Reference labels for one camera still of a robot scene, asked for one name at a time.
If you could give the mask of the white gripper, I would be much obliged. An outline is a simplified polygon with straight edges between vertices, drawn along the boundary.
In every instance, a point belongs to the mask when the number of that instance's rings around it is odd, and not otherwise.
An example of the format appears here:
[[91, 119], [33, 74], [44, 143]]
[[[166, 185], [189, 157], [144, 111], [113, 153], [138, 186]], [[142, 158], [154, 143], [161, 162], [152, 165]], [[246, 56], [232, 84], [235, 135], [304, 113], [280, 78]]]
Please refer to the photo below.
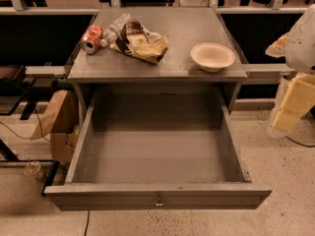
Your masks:
[[[287, 32], [269, 45], [266, 54], [274, 58], [285, 57], [288, 36]], [[271, 114], [271, 129], [277, 132], [291, 132], [300, 119], [314, 106], [314, 74], [298, 73], [290, 81], [283, 79]]]

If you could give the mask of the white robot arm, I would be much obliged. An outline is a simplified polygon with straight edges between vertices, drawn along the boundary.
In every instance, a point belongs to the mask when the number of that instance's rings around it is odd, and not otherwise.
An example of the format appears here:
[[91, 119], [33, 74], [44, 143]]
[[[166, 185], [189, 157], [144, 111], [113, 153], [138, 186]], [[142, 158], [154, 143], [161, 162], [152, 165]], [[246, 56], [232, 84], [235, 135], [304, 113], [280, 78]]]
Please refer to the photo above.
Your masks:
[[293, 79], [282, 78], [269, 119], [269, 135], [281, 138], [315, 106], [315, 5], [271, 44], [266, 54], [284, 57], [286, 65], [297, 72]]

